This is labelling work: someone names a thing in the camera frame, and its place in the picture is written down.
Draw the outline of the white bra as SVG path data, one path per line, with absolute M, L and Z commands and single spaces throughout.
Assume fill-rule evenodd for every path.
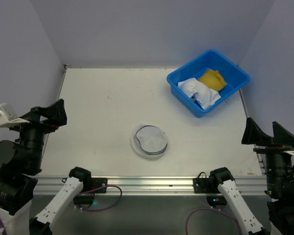
M 207 110 L 213 106 L 221 96 L 219 92 L 210 89 L 204 83 L 195 78 L 178 82 L 177 87 L 190 99 L 198 102 L 202 109 Z

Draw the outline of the yellow bra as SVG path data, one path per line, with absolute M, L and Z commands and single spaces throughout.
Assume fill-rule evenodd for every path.
M 208 69 L 201 77 L 198 78 L 198 81 L 217 92 L 221 91 L 227 85 L 220 72 L 212 69 Z

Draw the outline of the white mesh laundry bag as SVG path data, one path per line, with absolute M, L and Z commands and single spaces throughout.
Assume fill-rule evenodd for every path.
M 141 158 L 156 161 L 169 147 L 166 133 L 154 125 L 138 125 L 130 138 L 133 151 Z

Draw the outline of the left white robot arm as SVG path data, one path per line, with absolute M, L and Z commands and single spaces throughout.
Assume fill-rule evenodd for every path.
M 91 187 L 90 171 L 75 167 L 51 202 L 29 217 L 36 175 L 41 172 L 45 135 L 67 124 L 64 100 L 48 107 L 33 107 L 17 116 L 7 103 L 0 104 L 0 128 L 19 133 L 16 141 L 0 141 L 0 233 L 50 235 L 55 222 L 73 199 Z

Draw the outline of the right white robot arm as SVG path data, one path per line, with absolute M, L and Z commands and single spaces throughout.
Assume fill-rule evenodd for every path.
M 294 235 L 294 135 L 272 123 L 273 135 L 247 118 L 241 143 L 265 157 L 265 196 L 246 202 L 226 167 L 212 170 L 211 186 L 225 198 L 244 235 Z

